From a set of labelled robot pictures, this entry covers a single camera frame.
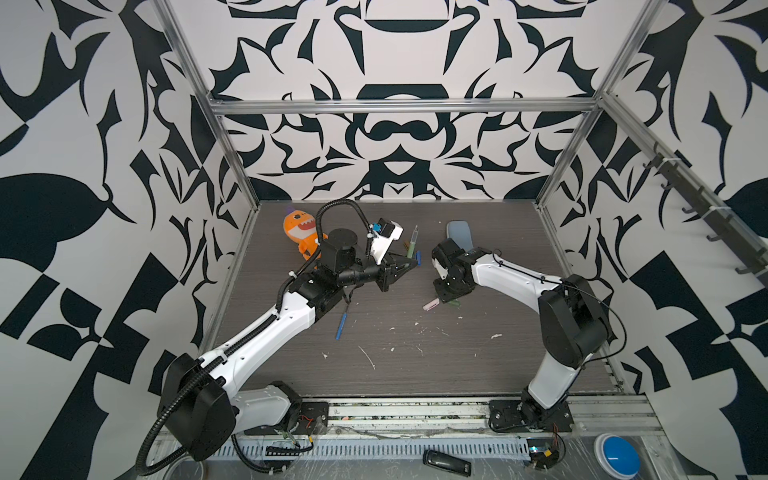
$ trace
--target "dark wood surface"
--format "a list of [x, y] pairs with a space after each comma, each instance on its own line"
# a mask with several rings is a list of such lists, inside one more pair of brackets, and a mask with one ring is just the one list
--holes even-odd
[[[314, 214], [320, 204], [262, 205], [218, 343], [269, 309], [288, 272], [303, 263], [296, 244], [283, 233], [283, 218], [292, 207]], [[416, 249], [422, 252], [422, 266], [398, 280], [388, 293], [380, 292], [374, 283], [359, 288], [340, 340], [335, 337], [344, 302], [267, 360], [245, 389], [283, 380], [302, 396], [477, 395], [523, 390], [545, 353], [537, 313], [483, 287], [462, 297], [459, 308], [440, 305], [425, 312], [422, 306], [436, 297], [432, 281], [437, 273], [430, 253], [445, 239], [445, 225], [450, 220], [467, 220], [476, 246], [498, 248], [510, 262], [561, 274], [533, 205], [527, 201], [381, 203], [362, 204], [362, 208], [372, 222], [387, 217], [402, 225], [405, 232], [392, 245], [394, 253], [405, 252], [402, 240], [409, 239], [418, 224]], [[323, 216], [326, 232], [337, 227], [358, 232], [362, 244], [364, 230], [351, 208], [336, 207]], [[571, 389], [613, 390], [603, 365], [594, 363]]]

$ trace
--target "perforated metal strip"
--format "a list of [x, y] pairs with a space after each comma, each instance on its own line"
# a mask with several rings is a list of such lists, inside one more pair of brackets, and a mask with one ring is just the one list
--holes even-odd
[[[240, 441], [249, 458], [262, 460], [266, 447], [286, 447], [283, 440]], [[400, 460], [421, 458], [425, 450], [437, 450], [460, 458], [509, 458], [528, 460], [528, 443], [525, 439], [316, 439], [315, 448], [302, 453], [304, 460]], [[208, 460], [237, 458], [232, 444], [227, 442]], [[295, 455], [268, 455], [266, 458], [296, 458]]]

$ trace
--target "plush toy mouth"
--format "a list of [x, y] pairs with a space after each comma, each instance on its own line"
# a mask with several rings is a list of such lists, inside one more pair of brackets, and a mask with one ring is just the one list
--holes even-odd
[[315, 229], [315, 219], [299, 223], [297, 225], [297, 227], [299, 227], [301, 230], [314, 230]]

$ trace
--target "white scratch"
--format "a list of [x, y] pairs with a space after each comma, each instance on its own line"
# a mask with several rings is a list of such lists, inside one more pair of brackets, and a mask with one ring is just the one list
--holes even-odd
[[359, 348], [359, 349], [360, 349], [360, 351], [361, 351], [363, 354], [365, 354], [365, 356], [366, 356], [366, 358], [368, 359], [368, 361], [369, 361], [369, 362], [371, 362], [371, 366], [373, 367], [373, 369], [374, 369], [374, 370], [376, 370], [376, 366], [375, 366], [375, 365], [373, 365], [373, 360], [371, 360], [371, 357], [369, 357], [369, 356], [368, 356], [368, 354], [366, 353], [366, 351], [365, 351], [365, 350], [363, 350], [363, 349], [362, 349], [362, 347], [361, 347], [360, 345], [358, 345], [358, 346], [357, 346], [357, 348]]

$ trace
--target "black and white pattern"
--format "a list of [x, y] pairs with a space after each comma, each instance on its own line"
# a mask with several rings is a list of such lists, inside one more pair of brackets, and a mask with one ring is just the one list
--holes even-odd
[[578, 112], [231, 115], [262, 200], [534, 198]]
[[641, 0], [172, 3], [214, 97], [243, 100], [387, 98], [392, 85], [412, 90], [397, 93], [428, 98], [491, 96], [491, 91], [507, 98], [588, 96], [643, 5]]
[[[762, 237], [767, 15], [764, 2], [671, 0], [618, 88]], [[735, 273], [739, 260], [647, 160], [603, 114], [548, 204], [558, 239], [622, 315], [618, 359], [673, 446], [719, 480], [768, 474], [768, 421], [751, 414], [768, 402], [768, 290]]]
[[0, 41], [3, 477], [115, 478], [250, 207], [150, 2], [6, 2]]

